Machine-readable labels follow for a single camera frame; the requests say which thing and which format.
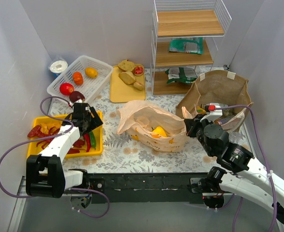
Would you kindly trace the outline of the yellow bell pepper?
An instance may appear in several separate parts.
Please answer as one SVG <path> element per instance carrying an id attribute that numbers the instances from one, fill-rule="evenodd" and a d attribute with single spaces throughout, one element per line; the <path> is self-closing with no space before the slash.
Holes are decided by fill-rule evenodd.
<path id="1" fill-rule="evenodd" d="M 152 135 L 153 138 L 167 137 L 167 134 L 166 134 L 165 130 L 161 126 L 157 126 L 152 131 L 151 135 Z"/>

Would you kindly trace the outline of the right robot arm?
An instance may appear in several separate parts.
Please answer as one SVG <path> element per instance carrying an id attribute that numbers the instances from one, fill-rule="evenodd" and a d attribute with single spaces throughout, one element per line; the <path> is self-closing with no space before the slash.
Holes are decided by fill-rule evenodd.
<path id="1" fill-rule="evenodd" d="M 229 140 L 228 132 L 207 120 L 185 119 L 187 136 L 196 138 L 219 164 L 194 186 L 201 191 L 239 195 L 274 213 L 284 225 L 284 180 L 267 170 L 252 152 Z"/>

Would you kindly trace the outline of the teal snack packet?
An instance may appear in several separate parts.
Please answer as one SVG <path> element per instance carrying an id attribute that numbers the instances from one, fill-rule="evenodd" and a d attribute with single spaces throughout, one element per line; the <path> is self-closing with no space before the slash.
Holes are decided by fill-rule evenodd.
<path id="1" fill-rule="evenodd" d="M 168 47 L 169 52 L 203 54 L 203 38 L 194 37 L 191 39 L 173 39 Z"/>

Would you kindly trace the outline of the brown burlap tote bag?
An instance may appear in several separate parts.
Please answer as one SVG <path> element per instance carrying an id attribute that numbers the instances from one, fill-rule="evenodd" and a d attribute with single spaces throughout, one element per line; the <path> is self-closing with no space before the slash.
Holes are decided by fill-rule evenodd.
<path id="1" fill-rule="evenodd" d="M 176 115 L 193 118 L 197 115 L 196 107 L 208 103 L 250 107 L 253 102 L 248 93 L 248 82 L 249 80 L 234 72 L 214 70 L 203 73 L 176 106 Z"/>

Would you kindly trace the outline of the dark red plum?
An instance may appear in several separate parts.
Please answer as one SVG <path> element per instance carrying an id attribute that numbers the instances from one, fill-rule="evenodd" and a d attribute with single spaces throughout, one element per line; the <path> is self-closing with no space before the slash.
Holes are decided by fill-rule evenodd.
<path id="1" fill-rule="evenodd" d="M 84 95 L 79 92 L 79 91 L 73 91 L 70 95 L 69 95 L 69 99 L 71 102 L 76 102 L 78 100 L 84 101 L 85 97 Z"/>

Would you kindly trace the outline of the peach plastic grocery bag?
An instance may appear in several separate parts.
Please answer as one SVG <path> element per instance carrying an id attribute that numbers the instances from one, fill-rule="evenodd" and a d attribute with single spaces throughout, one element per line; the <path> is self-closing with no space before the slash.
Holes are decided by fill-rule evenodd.
<path id="1" fill-rule="evenodd" d="M 148 101 L 133 100 L 118 110 L 117 134 L 126 132 L 132 139 L 159 152 L 179 152 L 188 137 L 184 119 Z M 161 126 L 167 137 L 153 138 L 152 131 Z"/>

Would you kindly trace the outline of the bread slice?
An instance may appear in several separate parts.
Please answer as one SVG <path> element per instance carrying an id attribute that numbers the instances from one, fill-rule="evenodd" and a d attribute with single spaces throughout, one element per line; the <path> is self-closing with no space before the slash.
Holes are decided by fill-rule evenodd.
<path id="1" fill-rule="evenodd" d="M 121 72 L 119 73 L 119 78 L 126 84 L 132 85 L 136 82 L 136 77 L 133 75 L 132 72 Z"/>

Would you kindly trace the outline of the silver drink can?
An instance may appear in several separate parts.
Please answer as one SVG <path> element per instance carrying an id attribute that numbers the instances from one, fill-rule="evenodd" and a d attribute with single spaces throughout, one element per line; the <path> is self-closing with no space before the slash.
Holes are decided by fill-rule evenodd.
<path id="1" fill-rule="evenodd" d="M 215 123 L 219 124 L 219 125 L 224 125 L 224 124 L 228 123 L 231 119 L 232 119 L 231 117 L 223 117 L 223 118 L 219 118 L 219 119 L 215 120 Z"/>

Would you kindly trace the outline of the clear glass bottle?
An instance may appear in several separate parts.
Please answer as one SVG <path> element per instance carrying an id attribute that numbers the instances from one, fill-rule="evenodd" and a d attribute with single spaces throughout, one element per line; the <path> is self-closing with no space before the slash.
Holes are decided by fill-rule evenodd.
<path id="1" fill-rule="evenodd" d="M 225 108 L 225 107 L 228 107 L 227 104 L 222 104 L 220 103 L 219 104 L 221 108 Z M 229 117 L 229 116 L 232 116 L 233 115 L 233 109 L 223 109 L 222 110 L 222 113 L 223 113 L 223 117 Z"/>

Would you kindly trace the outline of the red chili pepper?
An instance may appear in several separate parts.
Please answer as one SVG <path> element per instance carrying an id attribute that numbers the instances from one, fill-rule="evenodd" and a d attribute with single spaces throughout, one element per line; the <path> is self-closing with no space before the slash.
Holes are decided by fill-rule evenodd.
<path id="1" fill-rule="evenodd" d="M 89 136 L 88 133 L 86 133 L 86 134 L 83 135 L 83 138 L 84 138 L 85 143 L 86 143 L 86 145 L 87 145 L 86 152 L 89 152 L 89 151 L 90 151 L 90 148 L 91 148 L 90 136 Z"/>

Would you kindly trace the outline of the orange mango gummy packet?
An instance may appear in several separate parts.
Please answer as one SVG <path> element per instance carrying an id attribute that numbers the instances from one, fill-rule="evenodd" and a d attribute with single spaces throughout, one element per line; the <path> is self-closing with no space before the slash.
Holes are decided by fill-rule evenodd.
<path id="1" fill-rule="evenodd" d="M 203 115 L 206 114 L 206 110 L 203 109 L 203 108 L 201 108 L 201 107 L 197 107 L 197 108 L 196 108 L 196 111 L 197 111 L 198 114 L 203 114 Z"/>

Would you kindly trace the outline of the green chili pepper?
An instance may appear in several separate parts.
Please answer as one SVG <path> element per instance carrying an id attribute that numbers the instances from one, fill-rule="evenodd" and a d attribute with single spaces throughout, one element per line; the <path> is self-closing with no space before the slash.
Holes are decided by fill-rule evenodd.
<path id="1" fill-rule="evenodd" d="M 95 139 L 95 136 L 94 136 L 94 133 L 93 131 L 90 131 L 89 132 L 89 138 L 90 138 L 90 145 L 91 145 L 91 148 L 96 148 L 96 139 Z"/>

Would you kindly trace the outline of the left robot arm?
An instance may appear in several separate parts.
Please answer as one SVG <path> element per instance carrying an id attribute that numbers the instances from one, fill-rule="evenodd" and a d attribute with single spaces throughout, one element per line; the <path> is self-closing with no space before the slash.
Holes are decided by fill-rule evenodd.
<path id="1" fill-rule="evenodd" d="M 30 155 L 26 162 L 26 193 L 29 196 L 60 198 L 73 187 L 86 189 L 85 170 L 64 171 L 62 162 L 81 136 L 103 124 L 94 107 L 75 102 L 73 112 L 61 124 L 57 136 L 37 155 Z"/>

